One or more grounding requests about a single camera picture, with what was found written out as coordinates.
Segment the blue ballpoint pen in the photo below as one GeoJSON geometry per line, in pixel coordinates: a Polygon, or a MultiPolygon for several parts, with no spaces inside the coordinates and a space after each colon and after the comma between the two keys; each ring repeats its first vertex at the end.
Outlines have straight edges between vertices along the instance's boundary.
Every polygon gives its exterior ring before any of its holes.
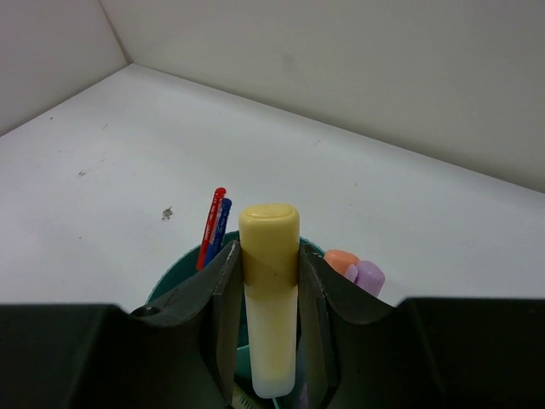
{"type": "Polygon", "coordinates": [[[221,212],[217,217],[214,237],[209,244],[204,266],[208,266],[212,260],[219,254],[221,250],[222,240],[224,239],[226,229],[227,229],[227,220],[229,213],[232,207],[232,201],[229,198],[224,197],[221,200],[221,212]]]}

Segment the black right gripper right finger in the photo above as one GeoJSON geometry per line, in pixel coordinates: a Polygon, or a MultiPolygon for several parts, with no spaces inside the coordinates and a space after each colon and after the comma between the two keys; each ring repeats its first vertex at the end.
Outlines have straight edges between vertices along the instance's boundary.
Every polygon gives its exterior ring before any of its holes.
{"type": "Polygon", "coordinates": [[[310,245],[300,248],[299,290],[310,404],[392,405],[394,309],[335,272],[310,245]]]}

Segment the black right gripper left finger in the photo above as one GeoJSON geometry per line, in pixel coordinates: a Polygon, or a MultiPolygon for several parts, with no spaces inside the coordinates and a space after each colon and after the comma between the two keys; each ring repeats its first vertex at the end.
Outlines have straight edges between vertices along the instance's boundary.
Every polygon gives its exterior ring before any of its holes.
{"type": "Polygon", "coordinates": [[[131,313],[146,328],[137,343],[137,402],[231,403],[242,292],[242,251],[234,240],[203,270],[131,313]]]}

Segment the pink highlighter block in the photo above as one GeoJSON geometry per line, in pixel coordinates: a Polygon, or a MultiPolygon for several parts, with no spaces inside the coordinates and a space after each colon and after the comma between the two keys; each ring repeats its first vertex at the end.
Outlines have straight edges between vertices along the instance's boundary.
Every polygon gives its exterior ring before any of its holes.
{"type": "Polygon", "coordinates": [[[384,273],[370,261],[359,261],[356,264],[350,264],[345,277],[373,297],[379,296],[385,283],[384,273]]]}

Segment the orange capped marker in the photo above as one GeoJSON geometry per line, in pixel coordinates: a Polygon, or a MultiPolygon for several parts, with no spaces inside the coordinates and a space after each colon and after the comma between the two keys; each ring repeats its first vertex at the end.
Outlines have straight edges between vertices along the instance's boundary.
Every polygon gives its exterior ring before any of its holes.
{"type": "Polygon", "coordinates": [[[324,260],[331,268],[343,276],[347,275],[347,270],[351,265],[356,265],[360,261],[353,253],[336,249],[326,251],[324,260]]]}

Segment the yellow highlighter block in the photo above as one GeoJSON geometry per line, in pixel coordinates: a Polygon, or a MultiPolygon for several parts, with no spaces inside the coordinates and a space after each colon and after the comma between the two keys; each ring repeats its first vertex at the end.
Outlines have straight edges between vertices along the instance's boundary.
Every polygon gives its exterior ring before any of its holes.
{"type": "Polygon", "coordinates": [[[263,399],[295,384],[300,217],[290,204],[257,204],[238,221],[253,389],[263,399]]]}

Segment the red ballpoint pen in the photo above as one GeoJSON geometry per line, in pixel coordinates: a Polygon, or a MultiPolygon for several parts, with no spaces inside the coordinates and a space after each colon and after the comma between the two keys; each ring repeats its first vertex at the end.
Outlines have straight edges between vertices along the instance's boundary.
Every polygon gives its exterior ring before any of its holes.
{"type": "Polygon", "coordinates": [[[214,191],[214,195],[209,207],[209,213],[207,215],[205,223],[204,235],[201,241],[201,245],[199,247],[198,259],[196,264],[196,268],[198,271],[202,270],[205,266],[206,254],[208,251],[210,238],[215,228],[215,220],[218,214],[221,200],[224,198],[226,193],[227,190],[224,187],[218,187],[214,191]]]}

